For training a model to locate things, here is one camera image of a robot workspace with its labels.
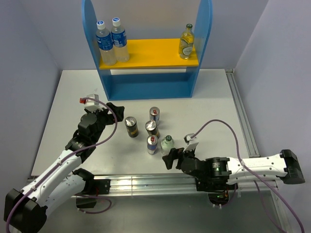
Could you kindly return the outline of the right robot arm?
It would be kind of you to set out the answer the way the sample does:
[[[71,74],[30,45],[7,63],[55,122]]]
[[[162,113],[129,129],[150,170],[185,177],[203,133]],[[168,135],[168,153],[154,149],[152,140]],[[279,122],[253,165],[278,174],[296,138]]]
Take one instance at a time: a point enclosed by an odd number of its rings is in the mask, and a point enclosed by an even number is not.
[[[177,160],[176,169],[193,176],[199,182],[210,183],[215,189],[250,180],[274,180],[284,184],[302,184],[305,182],[297,156],[291,150],[282,150],[269,157],[238,160],[232,157],[213,157],[199,160],[194,150],[173,148],[162,157],[166,168],[172,169]]]

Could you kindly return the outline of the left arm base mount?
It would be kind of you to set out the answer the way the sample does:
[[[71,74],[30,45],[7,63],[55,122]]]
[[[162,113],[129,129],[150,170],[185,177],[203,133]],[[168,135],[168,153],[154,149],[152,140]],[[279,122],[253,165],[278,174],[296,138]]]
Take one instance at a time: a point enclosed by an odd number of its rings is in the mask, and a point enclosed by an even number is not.
[[[99,201],[96,198],[83,196],[107,195],[110,190],[110,179],[95,179],[86,191],[78,193],[76,197],[76,207],[78,209],[93,209]]]

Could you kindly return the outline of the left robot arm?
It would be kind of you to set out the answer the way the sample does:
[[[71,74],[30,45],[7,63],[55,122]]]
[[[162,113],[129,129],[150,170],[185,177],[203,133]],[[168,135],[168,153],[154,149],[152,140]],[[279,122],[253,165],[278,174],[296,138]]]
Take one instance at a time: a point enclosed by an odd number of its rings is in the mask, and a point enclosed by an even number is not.
[[[105,127],[116,127],[123,121],[125,108],[94,98],[82,98],[80,102],[86,113],[62,153],[35,180],[6,195],[6,232],[13,227],[22,233],[37,233],[54,209],[67,199],[95,192],[94,175],[79,166],[101,144],[99,139]]]

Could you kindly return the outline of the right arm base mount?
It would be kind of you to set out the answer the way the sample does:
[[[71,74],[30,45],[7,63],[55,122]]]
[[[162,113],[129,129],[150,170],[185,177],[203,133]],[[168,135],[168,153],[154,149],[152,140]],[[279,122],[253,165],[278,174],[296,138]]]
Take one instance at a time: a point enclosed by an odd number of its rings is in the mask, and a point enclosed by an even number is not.
[[[232,202],[238,191],[238,184],[226,184],[203,181],[195,178],[196,191],[206,192],[213,208],[222,209]]]

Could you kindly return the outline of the green-capped glass bottle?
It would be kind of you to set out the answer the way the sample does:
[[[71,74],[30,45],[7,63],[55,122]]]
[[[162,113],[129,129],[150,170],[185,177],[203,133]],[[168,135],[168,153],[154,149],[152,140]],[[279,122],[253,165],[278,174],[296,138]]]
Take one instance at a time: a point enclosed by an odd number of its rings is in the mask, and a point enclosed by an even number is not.
[[[161,141],[161,153],[168,155],[172,148],[174,148],[174,140],[170,135],[167,135]]]
[[[179,56],[182,59],[189,59],[193,44],[194,44],[194,33],[192,32],[192,24],[187,24],[186,29],[182,32],[179,42]]]

